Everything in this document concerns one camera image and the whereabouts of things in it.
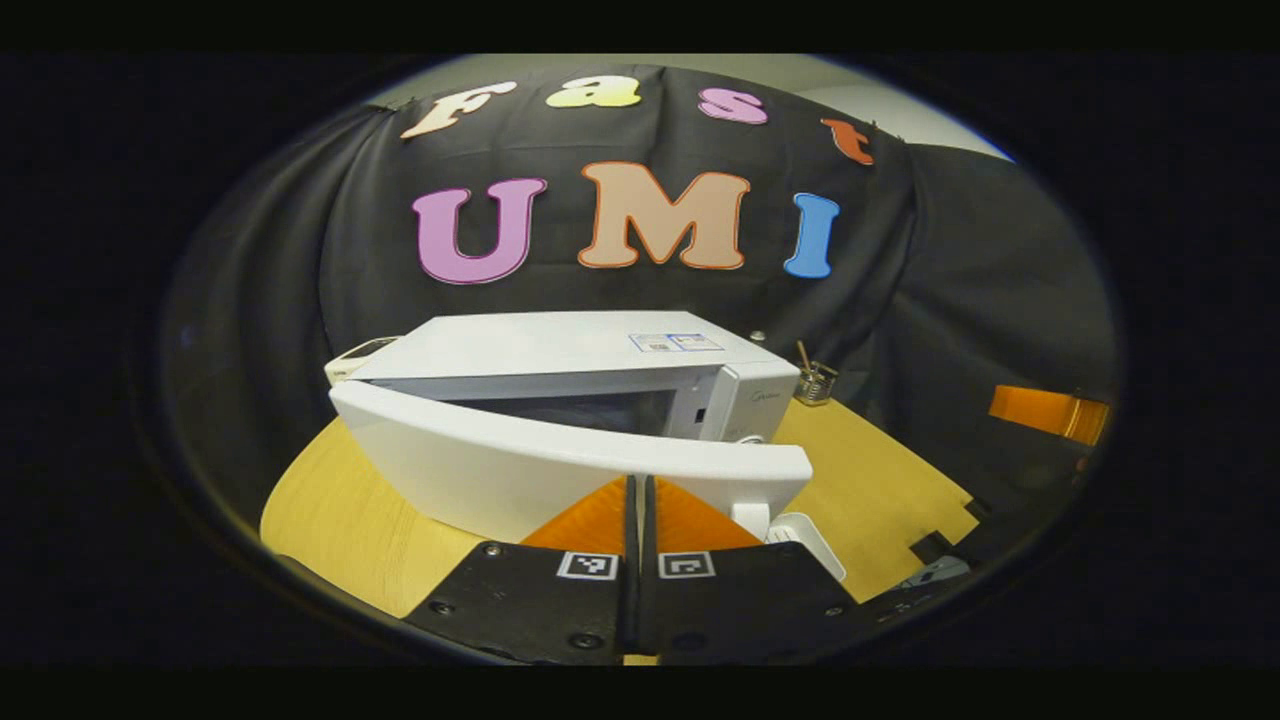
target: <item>black cloth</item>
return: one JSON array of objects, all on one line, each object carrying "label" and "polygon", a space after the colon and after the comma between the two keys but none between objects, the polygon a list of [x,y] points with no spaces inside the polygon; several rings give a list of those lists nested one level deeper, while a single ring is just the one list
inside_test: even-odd
[{"label": "black cloth", "polygon": [[[641,102],[545,104],[564,82],[600,74],[639,79]],[[1085,448],[987,415],[996,384],[1117,400],[1106,283],[1088,238],[1030,173],[906,143],[892,128],[701,72],[590,65],[493,82],[507,79],[518,87],[410,140],[399,135],[436,97],[468,88],[396,110],[353,108],[319,124],[244,178],[193,238],[161,331],[166,411],[188,462],[246,523],[257,527],[279,475],[334,418],[324,363],[445,314],[681,309],[742,336],[762,329],[790,359],[803,340],[841,372],[837,400],[997,515],[1070,480]],[[768,122],[703,114],[707,87],[754,95]],[[824,118],[852,123],[874,164],[842,155]],[[634,265],[581,265],[596,202],[581,170],[605,160],[648,167],[671,199],[704,172],[746,178],[745,264],[694,269],[677,252],[658,265],[632,231]],[[488,187],[522,177],[545,178],[548,188],[534,200],[518,270],[470,286],[424,273],[417,197],[470,190],[458,249],[483,255],[497,234]],[[783,270],[797,192],[841,208],[832,273],[822,279]]]}]

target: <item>blue letter i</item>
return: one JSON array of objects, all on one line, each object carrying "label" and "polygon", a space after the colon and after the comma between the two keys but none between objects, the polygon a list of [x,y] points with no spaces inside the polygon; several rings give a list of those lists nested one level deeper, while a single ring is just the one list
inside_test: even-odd
[{"label": "blue letter i", "polygon": [[782,264],[782,269],[797,278],[824,278],[831,274],[827,245],[840,205],[810,192],[797,192],[794,200],[800,208],[800,236],[795,255]]}]

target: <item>label sticker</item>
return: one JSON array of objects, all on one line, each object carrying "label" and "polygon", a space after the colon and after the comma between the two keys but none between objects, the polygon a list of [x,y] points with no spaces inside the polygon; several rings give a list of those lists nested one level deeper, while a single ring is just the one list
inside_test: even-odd
[{"label": "label sticker", "polygon": [[618,577],[618,556],[566,552],[556,577],[571,580],[612,580]]},{"label": "label sticker", "polygon": [[627,336],[631,342],[640,348],[640,352],[704,352],[708,350],[724,350],[703,334],[667,333],[667,334],[641,334]]},{"label": "label sticker", "polygon": [[658,577],[664,580],[684,578],[714,578],[716,566],[712,553],[703,552],[659,552]]}]

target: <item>letter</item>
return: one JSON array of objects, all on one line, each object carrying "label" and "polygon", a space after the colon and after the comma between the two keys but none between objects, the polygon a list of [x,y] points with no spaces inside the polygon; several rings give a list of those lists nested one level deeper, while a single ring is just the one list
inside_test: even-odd
[{"label": "letter", "polygon": [[800,233],[795,255],[782,264],[782,269],[797,278],[824,278],[831,274],[827,245],[840,205],[810,192],[797,192],[792,200],[800,208]]},{"label": "letter", "polygon": [[600,108],[626,108],[640,101],[636,88],[640,81],[625,76],[596,76],[571,79],[561,90],[547,99],[552,108],[581,108],[599,105]]},{"label": "letter", "polygon": [[516,90],[516,83],[508,81],[440,97],[435,101],[435,106],[431,108],[431,111],[428,113],[426,117],[419,120],[412,128],[401,133],[401,138],[408,140],[411,137],[447,128],[458,122],[458,119],[453,117],[454,114],[474,113],[488,102],[492,95],[502,95],[503,92],[511,92],[512,90]]},{"label": "letter", "polygon": [[588,268],[625,268],[640,254],[627,245],[628,223],[636,228],[649,258],[671,259],[690,225],[689,249],[680,259],[690,268],[732,270],[742,266],[737,251],[737,215],[751,183],[737,176],[703,173],[676,202],[667,199],[649,168],[635,163],[591,163],[582,174],[595,181],[595,232],[577,254]]},{"label": "letter", "polygon": [[458,209],[471,192],[442,190],[413,201],[417,213],[417,259],[422,270],[449,284],[488,283],[515,273],[529,256],[534,196],[547,190],[541,178],[520,178],[489,186],[498,201],[498,245],[483,256],[458,252]]},{"label": "letter", "polygon": [[764,114],[764,110],[760,109],[764,106],[764,102],[760,102],[754,95],[724,90],[722,87],[708,87],[699,92],[698,96],[705,100],[698,109],[721,120],[759,126],[769,119]]},{"label": "letter", "polygon": [[876,159],[863,151],[859,142],[867,142],[867,136],[854,129],[854,126],[846,123],[845,120],[829,120],[823,119],[822,124],[831,128],[831,137],[836,141],[836,147],[845,154],[846,158],[864,165],[874,165]]}]

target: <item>screw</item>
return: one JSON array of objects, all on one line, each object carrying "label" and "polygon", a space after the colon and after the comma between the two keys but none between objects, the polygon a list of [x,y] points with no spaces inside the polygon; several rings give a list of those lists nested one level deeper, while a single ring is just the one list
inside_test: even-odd
[{"label": "screw", "polygon": [[579,650],[595,650],[603,646],[604,641],[590,633],[577,633],[576,635],[570,635],[568,644]]}]

